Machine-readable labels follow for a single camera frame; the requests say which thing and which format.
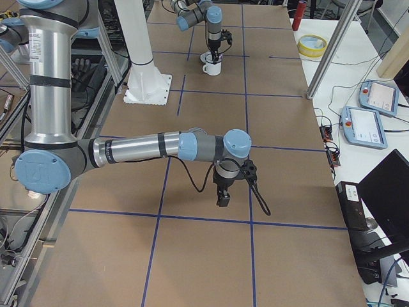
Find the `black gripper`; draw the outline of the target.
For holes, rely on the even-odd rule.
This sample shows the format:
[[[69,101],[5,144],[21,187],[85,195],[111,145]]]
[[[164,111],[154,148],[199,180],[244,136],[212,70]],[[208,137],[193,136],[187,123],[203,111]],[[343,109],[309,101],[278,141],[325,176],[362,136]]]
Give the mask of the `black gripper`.
[[[208,49],[211,52],[212,61],[221,61],[221,55],[219,54],[220,45],[220,40],[208,40]]]
[[[233,185],[235,178],[224,178],[217,172],[213,173],[213,183],[217,186],[217,206],[227,207],[230,201],[228,188]]]

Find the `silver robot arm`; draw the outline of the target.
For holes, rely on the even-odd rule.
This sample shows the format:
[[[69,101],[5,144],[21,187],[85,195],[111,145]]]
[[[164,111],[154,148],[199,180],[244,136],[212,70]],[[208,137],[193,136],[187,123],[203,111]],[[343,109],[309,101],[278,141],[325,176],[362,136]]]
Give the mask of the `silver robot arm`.
[[[205,22],[207,46],[213,63],[220,60],[219,48],[222,41],[222,10],[212,1],[170,1],[176,14],[176,23],[181,31]]]
[[[217,185],[217,205],[227,207],[228,188],[235,180],[251,186],[255,175],[246,158],[251,137],[240,129],[223,136],[193,128],[187,132],[161,132],[125,139],[80,139],[71,126],[72,39],[80,31],[91,32],[98,26],[98,1],[18,1],[20,19],[28,30],[29,98],[31,132],[24,137],[22,153],[15,162],[17,180],[28,190],[51,194],[64,189],[79,175],[105,164],[143,162],[159,158],[179,161],[203,161],[213,165]],[[166,105],[171,75],[161,74],[155,66],[148,35],[143,1],[114,1],[127,46],[130,76],[124,102]],[[208,52],[202,62],[220,73],[219,48],[231,33],[222,30],[222,10],[212,1],[170,1],[171,12],[181,31],[205,22]]]

